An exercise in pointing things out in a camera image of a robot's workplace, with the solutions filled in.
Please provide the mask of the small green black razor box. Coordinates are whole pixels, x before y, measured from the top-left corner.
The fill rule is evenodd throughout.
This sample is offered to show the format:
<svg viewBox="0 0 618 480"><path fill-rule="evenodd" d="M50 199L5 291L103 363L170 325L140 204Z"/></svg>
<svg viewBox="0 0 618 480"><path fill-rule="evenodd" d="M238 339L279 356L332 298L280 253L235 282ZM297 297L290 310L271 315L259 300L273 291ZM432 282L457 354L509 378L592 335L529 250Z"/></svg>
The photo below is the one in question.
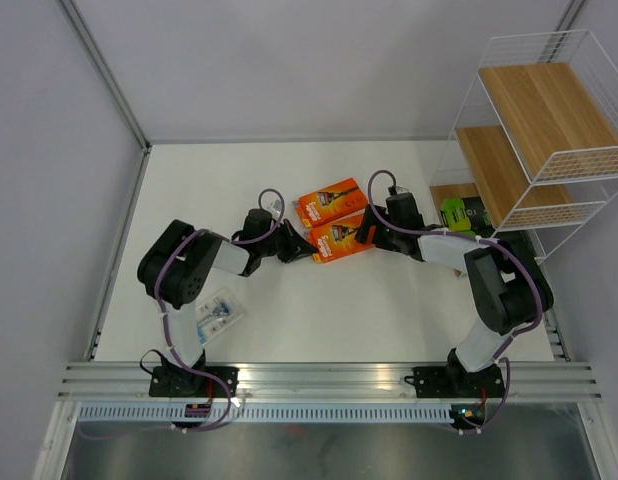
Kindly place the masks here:
<svg viewBox="0 0 618 480"><path fill-rule="evenodd" d="M454 232L489 237L495 231L478 196L447 198L442 202L440 215L443 225Z"/></svg>

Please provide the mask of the large green black razor box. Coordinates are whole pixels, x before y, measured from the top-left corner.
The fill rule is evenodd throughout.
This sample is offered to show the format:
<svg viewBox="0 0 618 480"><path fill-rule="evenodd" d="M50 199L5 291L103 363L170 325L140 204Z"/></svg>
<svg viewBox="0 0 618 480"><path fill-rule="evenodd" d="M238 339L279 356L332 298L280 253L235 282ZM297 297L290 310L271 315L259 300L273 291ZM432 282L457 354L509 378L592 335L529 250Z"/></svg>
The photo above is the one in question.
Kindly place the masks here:
<svg viewBox="0 0 618 480"><path fill-rule="evenodd" d="M535 259L535 249L526 231L503 231L497 234L500 242L519 260Z"/></svg>

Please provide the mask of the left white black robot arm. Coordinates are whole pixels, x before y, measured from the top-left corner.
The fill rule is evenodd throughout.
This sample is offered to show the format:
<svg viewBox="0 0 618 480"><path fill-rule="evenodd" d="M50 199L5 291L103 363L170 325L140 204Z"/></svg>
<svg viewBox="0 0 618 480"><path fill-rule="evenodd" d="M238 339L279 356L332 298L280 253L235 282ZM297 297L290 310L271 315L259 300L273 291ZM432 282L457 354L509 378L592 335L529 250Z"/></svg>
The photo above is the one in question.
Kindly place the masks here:
<svg viewBox="0 0 618 480"><path fill-rule="evenodd" d="M207 310L198 310L195 303L212 270L247 278L265 258L289 264L318 253L285 218L284 201L278 204L277 211L262 204L250 209L242 228L229 238L174 219L142 257L136 276L156 301L166 344L164 353L152 351L159 366L148 369L139 362L151 376L151 397L211 399L234 393L237 370L206 365L204 345L210 335L204 328L229 325L235 308L222 298L212 300Z"/></svg>

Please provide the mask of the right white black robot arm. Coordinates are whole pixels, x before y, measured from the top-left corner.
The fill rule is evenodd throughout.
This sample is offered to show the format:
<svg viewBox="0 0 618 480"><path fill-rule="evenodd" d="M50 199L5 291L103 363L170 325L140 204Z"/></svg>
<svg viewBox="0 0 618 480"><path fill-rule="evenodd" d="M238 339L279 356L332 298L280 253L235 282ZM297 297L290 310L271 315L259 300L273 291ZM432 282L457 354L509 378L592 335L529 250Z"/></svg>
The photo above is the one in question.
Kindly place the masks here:
<svg viewBox="0 0 618 480"><path fill-rule="evenodd" d="M495 361L514 338L539 326L553 292L527 242L515 235L480 239L426 226L410 193L390 190L386 206L365 207L360 243L436 263L468 276L477 318L447 357L448 388L467 395L500 372Z"/></svg>

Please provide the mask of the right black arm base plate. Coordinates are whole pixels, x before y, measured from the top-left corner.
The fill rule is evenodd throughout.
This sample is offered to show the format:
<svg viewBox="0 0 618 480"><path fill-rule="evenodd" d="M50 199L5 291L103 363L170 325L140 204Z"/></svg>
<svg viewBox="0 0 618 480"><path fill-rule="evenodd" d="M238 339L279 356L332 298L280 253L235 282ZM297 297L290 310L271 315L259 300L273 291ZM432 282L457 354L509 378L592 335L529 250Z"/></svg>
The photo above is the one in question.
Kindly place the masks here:
<svg viewBox="0 0 618 480"><path fill-rule="evenodd" d="M403 378L414 387L419 399L488 399L502 398L505 382L498 366L468 373L457 365L414 367Z"/></svg>

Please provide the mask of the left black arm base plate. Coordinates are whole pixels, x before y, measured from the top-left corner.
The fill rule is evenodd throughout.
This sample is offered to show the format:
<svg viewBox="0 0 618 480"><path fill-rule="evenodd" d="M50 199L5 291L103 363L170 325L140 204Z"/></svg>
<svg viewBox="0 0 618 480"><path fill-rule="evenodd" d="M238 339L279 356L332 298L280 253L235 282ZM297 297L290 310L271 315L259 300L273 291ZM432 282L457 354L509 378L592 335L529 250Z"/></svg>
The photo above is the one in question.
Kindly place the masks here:
<svg viewBox="0 0 618 480"><path fill-rule="evenodd" d="M235 367L209 367L207 376L192 374L172 364L150 370L148 395L152 398L226 398L225 389L210 375L217 377L234 395L238 385Z"/></svg>

